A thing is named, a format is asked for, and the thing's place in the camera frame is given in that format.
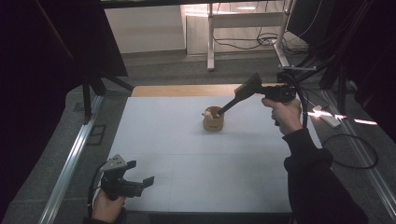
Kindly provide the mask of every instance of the white tabletop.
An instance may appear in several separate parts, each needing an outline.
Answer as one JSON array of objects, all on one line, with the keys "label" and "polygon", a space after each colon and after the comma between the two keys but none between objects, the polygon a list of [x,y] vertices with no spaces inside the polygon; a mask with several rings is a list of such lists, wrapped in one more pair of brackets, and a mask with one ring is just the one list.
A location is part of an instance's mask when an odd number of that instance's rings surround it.
[{"label": "white tabletop", "polygon": [[[128,210],[146,212],[288,213],[288,145],[271,109],[253,95],[225,113],[224,128],[203,128],[202,113],[233,97],[130,97],[109,158],[137,161],[124,178],[155,176]],[[320,142],[312,122],[308,129]]]}]

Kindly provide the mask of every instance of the wall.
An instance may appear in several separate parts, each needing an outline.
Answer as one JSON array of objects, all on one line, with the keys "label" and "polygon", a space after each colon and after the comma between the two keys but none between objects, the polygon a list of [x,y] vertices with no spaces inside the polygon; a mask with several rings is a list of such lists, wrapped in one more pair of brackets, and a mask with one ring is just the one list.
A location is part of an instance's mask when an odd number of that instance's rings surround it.
[{"label": "wall", "polygon": [[121,53],[185,49],[180,6],[106,9]]}]

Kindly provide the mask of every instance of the brown container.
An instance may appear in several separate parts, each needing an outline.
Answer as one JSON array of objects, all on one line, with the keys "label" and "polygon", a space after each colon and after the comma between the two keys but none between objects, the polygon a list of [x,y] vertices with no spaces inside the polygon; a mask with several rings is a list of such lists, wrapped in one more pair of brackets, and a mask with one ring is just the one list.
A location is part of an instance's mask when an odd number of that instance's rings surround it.
[{"label": "brown container", "polygon": [[203,113],[204,115],[203,124],[204,124],[204,128],[207,131],[215,132],[215,131],[220,131],[222,129],[224,125],[224,114],[222,114],[221,116],[217,116],[219,110],[221,110],[221,107],[210,106]]}]

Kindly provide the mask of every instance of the black sleeve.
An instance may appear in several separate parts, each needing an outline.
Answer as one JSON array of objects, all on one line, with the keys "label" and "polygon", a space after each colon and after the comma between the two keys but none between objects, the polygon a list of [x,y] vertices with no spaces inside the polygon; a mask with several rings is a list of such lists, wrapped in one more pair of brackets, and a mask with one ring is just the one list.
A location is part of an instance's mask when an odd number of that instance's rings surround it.
[{"label": "black sleeve", "polygon": [[84,217],[82,224],[109,224],[109,223],[101,220],[93,219],[90,217]]},{"label": "black sleeve", "polygon": [[368,218],[331,170],[332,154],[315,147],[309,131],[283,137],[291,155],[285,159],[289,199],[299,224],[364,224]]}]

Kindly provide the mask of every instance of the power strip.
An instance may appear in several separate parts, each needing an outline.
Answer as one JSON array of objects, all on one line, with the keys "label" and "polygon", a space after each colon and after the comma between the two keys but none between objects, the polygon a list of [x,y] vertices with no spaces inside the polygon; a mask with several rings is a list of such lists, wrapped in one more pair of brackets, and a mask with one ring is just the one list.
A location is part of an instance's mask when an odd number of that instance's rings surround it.
[{"label": "power strip", "polygon": [[323,113],[323,111],[321,109],[322,109],[322,107],[320,105],[317,105],[312,110],[316,114],[320,114],[320,118],[324,119],[324,121],[326,121],[328,124],[330,124],[330,126],[332,126],[333,128],[336,128],[341,125],[340,120],[333,117],[332,114],[330,114],[330,113],[327,113],[327,112]]}]

